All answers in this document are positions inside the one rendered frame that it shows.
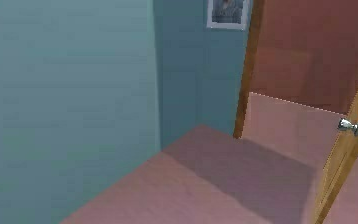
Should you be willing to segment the white framed grey picture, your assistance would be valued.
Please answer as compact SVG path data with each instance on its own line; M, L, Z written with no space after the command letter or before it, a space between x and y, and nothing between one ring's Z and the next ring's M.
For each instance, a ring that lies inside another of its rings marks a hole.
M207 27L245 30L250 9L251 0L208 0Z

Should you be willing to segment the silver round door knob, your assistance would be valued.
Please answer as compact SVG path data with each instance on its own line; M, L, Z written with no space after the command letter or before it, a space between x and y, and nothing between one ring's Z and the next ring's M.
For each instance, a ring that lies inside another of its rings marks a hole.
M337 129L339 131L352 131L355 136L358 136L358 122L356 124L352 124L349 120L341 118Z

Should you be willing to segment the brown wooden room door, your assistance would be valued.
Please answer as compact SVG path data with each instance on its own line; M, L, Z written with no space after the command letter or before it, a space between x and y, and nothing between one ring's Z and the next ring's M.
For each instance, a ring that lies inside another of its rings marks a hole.
M358 122L358 90L345 119L352 124ZM357 158L358 136L352 131L339 131L323 167L310 224L323 224Z

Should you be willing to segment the brown wooden door frame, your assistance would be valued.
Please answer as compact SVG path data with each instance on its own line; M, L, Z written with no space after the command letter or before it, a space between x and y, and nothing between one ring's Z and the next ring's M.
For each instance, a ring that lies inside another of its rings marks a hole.
M265 2L266 0L253 0L243 72L241 75L241 87L239 91L235 126L233 131L233 137L235 139L240 139L243 134L250 84L256 61Z

